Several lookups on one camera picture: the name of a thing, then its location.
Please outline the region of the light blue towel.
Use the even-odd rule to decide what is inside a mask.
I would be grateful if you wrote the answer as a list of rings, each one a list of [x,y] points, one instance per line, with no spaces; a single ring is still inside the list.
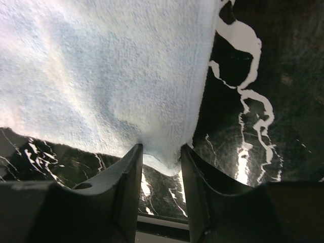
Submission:
[[[219,1],[1,1],[1,126],[179,173]]]

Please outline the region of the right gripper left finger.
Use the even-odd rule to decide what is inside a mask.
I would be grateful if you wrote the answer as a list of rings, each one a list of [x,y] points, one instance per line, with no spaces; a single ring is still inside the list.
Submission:
[[[134,242],[143,146],[67,189],[56,182],[1,184],[1,242]]]

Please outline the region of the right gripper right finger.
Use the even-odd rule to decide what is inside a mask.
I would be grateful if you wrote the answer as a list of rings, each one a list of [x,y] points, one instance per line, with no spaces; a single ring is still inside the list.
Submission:
[[[187,145],[181,167],[191,242],[323,242],[323,183],[250,187]]]

